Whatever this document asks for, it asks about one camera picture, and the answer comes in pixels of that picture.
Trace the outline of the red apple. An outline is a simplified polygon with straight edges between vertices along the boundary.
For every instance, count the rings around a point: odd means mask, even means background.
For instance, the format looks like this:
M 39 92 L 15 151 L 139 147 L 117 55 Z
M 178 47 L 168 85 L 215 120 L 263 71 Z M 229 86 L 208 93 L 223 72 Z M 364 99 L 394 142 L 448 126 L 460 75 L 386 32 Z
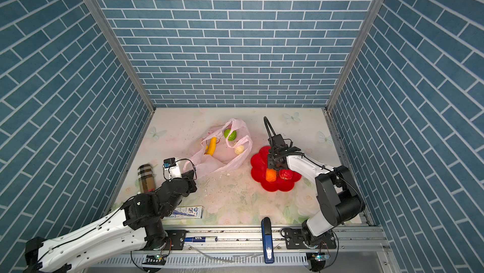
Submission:
M 280 179 L 284 181 L 292 181 L 293 171 L 289 169 L 283 169 L 278 172 Z

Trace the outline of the orange fruit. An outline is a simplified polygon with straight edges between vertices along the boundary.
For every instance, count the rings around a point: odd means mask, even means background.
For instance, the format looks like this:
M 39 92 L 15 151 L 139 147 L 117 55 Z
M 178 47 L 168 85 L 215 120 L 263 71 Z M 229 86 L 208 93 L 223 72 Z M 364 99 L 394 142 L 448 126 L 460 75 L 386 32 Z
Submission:
M 266 169 L 265 179 L 269 183 L 275 182 L 277 180 L 277 171 L 270 168 Z

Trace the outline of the beige pear fruit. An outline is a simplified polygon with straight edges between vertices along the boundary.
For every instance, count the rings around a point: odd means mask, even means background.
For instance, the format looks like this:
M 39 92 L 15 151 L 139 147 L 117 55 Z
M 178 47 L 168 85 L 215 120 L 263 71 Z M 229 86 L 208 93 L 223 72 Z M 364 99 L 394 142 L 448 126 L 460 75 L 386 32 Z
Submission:
M 240 145 L 240 146 L 237 146 L 235 149 L 234 149 L 234 152 L 237 154 L 237 155 L 241 155 L 243 152 L 245 151 L 245 147 L 243 145 Z

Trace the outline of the pink plastic fruit bag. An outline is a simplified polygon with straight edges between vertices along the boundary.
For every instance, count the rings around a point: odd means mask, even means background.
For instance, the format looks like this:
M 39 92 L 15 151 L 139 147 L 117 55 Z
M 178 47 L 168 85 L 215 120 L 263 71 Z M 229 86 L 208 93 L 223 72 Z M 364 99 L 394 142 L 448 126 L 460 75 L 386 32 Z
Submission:
M 224 130 L 228 128 L 237 131 L 234 141 L 228 141 L 224 137 Z M 205 152 L 213 137 L 218 138 L 218 143 L 213 156 L 210 156 Z M 240 145 L 245 147 L 245 151 L 237 155 L 234 149 Z M 252 148 L 253 139 L 247 124 L 241 119 L 230 119 L 224 125 L 209 128 L 193 140 L 189 147 L 189 161 L 184 163 L 183 168 L 185 172 L 195 168 L 198 179 L 231 173 L 247 162 Z

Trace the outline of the yellow banana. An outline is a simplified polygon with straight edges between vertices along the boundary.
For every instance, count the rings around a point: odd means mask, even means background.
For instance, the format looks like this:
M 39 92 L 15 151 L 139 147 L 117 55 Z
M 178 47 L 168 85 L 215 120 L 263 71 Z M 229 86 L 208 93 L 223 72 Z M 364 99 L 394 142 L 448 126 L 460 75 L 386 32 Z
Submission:
M 211 138 L 210 141 L 209 141 L 209 145 L 206 148 L 205 154 L 213 156 L 213 154 L 216 150 L 217 143 L 218 143 L 218 138 L 216 138 L 216 137 Z

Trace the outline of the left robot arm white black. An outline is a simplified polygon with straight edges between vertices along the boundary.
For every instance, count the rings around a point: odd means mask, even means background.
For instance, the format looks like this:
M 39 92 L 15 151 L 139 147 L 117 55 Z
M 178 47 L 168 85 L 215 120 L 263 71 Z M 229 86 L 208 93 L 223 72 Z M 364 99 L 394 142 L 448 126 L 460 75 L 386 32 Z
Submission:
M 170 244 L 162 219 L 197 190 L 194 179 L 174 178 L 152 192 L 128 198 L 121 207 L 80 229 L 25 246 L 25 272 L 78 272 L 111 257 Z

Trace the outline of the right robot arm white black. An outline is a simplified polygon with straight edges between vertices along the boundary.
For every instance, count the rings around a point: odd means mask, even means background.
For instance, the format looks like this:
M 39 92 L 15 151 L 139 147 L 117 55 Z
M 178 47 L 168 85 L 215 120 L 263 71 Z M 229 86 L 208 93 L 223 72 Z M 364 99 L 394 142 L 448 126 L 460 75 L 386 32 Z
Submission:
M 277 172 L 283 169 L 296 172 L 316 187 L 320 210 L 302 223 L 302 236 L 307 246 L 319 245 L 330 230 L 365 210 L 365 202 L 347 167 L 332 167 L 317 162 L 306 156 L 301 149 L 286 144 L 280 134 L 270 137 L 268 141 L 269 168 Z

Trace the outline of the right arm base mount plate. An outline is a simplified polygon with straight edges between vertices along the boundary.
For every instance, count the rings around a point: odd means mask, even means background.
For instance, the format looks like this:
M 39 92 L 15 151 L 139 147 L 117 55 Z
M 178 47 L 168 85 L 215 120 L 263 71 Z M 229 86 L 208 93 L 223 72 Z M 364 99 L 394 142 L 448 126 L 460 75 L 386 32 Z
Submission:
M 334 233 L 330 230 L 319 236 L 312 236 L 302 229 L 283 228 L 280 234 L 286 243 L 286 249 L 336 249 L 337 243 Z

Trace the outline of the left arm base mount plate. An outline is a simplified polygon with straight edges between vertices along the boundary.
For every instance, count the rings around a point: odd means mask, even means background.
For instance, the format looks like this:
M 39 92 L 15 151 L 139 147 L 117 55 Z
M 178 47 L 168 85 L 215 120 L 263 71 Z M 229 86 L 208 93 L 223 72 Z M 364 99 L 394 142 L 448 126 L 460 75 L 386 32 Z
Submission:
M 187 230 L 166 230 L 166 248 L 169 251 L 181 251 L 184 249 Z

